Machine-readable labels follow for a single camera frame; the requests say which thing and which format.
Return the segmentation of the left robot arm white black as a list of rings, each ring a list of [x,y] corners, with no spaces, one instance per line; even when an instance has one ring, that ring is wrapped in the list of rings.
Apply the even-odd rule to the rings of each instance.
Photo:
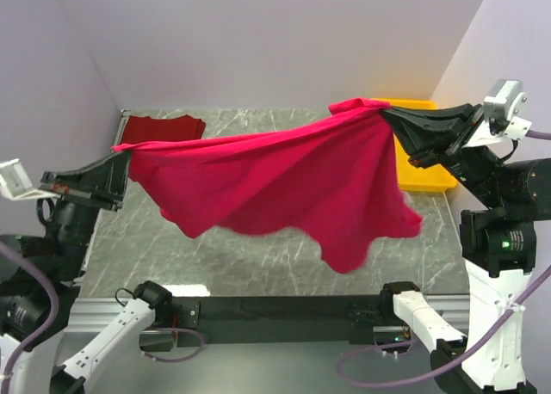
[[[35,186],[19,159],[1,165],[1,194],[33,200],[43,236],[1,237],[1,391],[87,393],[108,363],[151,326],[173,320],[172,295],[146,281],[94,340],[58,366],[55,356],[80,292],[100,211],[122,207],[130,155],[112,153]]]

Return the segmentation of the yellow plastic tray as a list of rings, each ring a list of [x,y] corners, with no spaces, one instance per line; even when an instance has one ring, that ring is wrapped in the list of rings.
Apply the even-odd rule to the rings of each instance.
[[[421,110],[436,110],[437,105],[430,100],[407,100],[379,98],[393,107]],[[458,184],[457,180],[441,165],[428,169],[415,168],[409,164],[409,156],[404,151],[397,138],[394,138],[396,170],[399,187],[403,191],[421,193],[445,193]]]

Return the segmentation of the pink t shirt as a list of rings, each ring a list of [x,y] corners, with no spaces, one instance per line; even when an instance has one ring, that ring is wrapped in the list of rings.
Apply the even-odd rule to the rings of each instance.
[[[422,230],[399,188],[393,132],[381,115],[388,107],[355,98],[295,129],[115,150],[129,152],[129,178],[185,236],[215,226],[248,236],[293,228],[347,274],[374,240]]]

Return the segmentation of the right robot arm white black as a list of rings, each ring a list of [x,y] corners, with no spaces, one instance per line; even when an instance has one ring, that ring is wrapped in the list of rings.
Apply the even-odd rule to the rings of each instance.
[[[523,302],[536,289],[534,224],[550,217],[548,159],[512,162],[490,144],[517,144],[530,128],[520,105],[443,110],[389,108],[382,117],[412,166],[443,166],[482,205],[461,214],[469,283],[467,332],[449,325],[411,283],[387,284],[378,314],[401,320],[430,352],[430,377],[446,393],[532,393],[522,365]]]

